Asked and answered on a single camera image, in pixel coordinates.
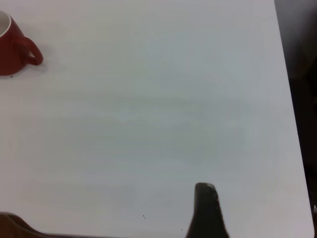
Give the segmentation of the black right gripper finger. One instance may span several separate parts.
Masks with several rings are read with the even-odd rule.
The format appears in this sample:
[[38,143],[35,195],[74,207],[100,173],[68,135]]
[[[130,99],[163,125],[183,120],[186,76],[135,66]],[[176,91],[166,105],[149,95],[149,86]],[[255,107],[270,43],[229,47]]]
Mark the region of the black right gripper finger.
[[188,238],[228,238],[216,188],[211,183],[195,185],[194,213]]

